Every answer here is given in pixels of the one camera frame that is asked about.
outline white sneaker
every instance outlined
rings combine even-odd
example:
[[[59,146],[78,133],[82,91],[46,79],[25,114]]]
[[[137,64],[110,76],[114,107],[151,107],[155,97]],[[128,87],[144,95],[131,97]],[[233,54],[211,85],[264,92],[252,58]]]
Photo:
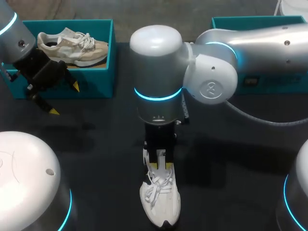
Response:
[[[76,66],[91,66],[108,55],[108,43],[97,41],[89,34],[65,28],[57,35],[38,34],[38,48],[54,61],[63,60]]]
[[[174,165],[168,166],[165,163],[165,151],[158,152],[157,169],[149,163],[147,150],[143,150],[143,160],[148,173],[140,188],[140,198],[150,221],[159,228],[167,229],[178,221],[181,201],[175,180]]]

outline glowing blue ring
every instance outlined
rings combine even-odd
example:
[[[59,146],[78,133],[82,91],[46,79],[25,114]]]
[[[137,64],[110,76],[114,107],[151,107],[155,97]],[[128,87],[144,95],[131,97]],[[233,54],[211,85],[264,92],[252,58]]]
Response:
[[[16,21],[16,18],[17,18],[17,14],[15,13],[14,14],[14,17],[13,19],[10,21],[9,24],[7,24],[7,26],[5,28],[3,28],[2,30],[0,30],[0,35],[2,35],[5,31],[7,31],[12,25],[13,23]]]
[[[230,47],[229,45],[222,43],[222,42],[207,42],[206,44],[219,44],[219,45],[223,45],[225,47],[228,47],[234,54],[235,54],[235,58],[237,59],[237,55],[235,53],[235,50],[233,50],[232,47]]]
[[[293,220],[296,222],[296,224],[302,229],[302,231],[306,231],[304,229],[303,226],[301,226],[301,224],[299,224],[299,222],[296,220],[296,218],[293,216],[293,213],[291,212],[290,208],[289,208],[289,205],[288,205],[288,202],[287,202],[287,197],[285,196],[285,186],[286,186],[286,183],[287,183],[287,179],[288,179],[288,176],[285,178],[285,181],[284,181],[284,187],[283,187],[283,196],[284,196],[284,201],[285,201],[285,205],[287,206],[287,209],[291,215],[291,217],[293,218]]]
[[[69,215],[70,215],[70,213],[71,213],[72,203],[73,203],[72,191],[71,191],[71,190],[69,190],[69,193],[70,193],[70,196],[71,196],[71,202],[70,202],[70,204],[69,204],[69,209],[68,209],[68,212],[67,212],[66,218],[65,218],[65,220],[64,220],[64,222],[63,222],[63,224],[61,225],[61,227],[58,229],[58,231],[61,231],[61,230],[64,228],[64,226],[65,226],[65,224],[66,224],[66,222],[67,222],[67,220],[68,220],[68,218],[69,218]]]
[[[167,97],[162,97],[162,98],[152,98],[152,97],[147,97],[144,95],[141,95],[135,88],[135,92],[138,96],[140,96],[141,98],[145,99],[145,100],[150,100],[150,101],[164,101],[164,100],[169,100],[172,99],[173,97],[176,97],[180,92],[181,92],[182,88],[180,88],[180,90],[178,90],[177,92],[175,92],[173,95],[167,96]]]

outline shoelace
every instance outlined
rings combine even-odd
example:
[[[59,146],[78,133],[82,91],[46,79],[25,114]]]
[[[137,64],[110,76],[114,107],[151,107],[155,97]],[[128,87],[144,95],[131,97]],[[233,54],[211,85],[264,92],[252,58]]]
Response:
[[[154,173],[148,171],[148,177],[151,182],[151,185],[147,188],[145,192],[145,201],[151,204],[151,208],[154,207],[159,194],[161,193],[170,193],[171,192],[171,185],[172,185],[172,169],[170,169],[167,178],[160,183],[160,177],[155,177],[153,180],[151,176],[154,177]]]
[[[73,43],[73,46],[81,46],[82,50],[92,49],[95,46],[95,39],[90,37],[90,34],[84,34],[81,32],[76,32],[75,35],[79,36],[79,42]]]

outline black table surface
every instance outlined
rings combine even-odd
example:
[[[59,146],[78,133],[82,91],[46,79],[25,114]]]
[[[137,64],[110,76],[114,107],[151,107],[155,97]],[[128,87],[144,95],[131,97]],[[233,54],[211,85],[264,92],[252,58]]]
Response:
[[[78,206],[78,230],[154,230],[142,208],[143,123],[137,116],[128,44],[118,44],[112,99],[50,100],[60,116],[14,100],[0,83],[0,131],[44,140],[57,154]],[[181,194],[176,230],[276,230],[274,209],[308,125],[273,128],[225,105],[206,106],[187,93],[191,124],[178,126],[175,171]],[[269,120],[308,117],[306,95],[232,98]]]

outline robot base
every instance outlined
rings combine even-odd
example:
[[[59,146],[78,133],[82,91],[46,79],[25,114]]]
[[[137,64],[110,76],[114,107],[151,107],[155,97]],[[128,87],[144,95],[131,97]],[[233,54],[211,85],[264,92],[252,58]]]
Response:
[[[276,208],[280,231],[308,230],[308,141],[301,148],[295,165],[286,177],[282,198]]]
[[[75,231],[72,192],[52,149],[22,132],[0,132],[0,230]]]

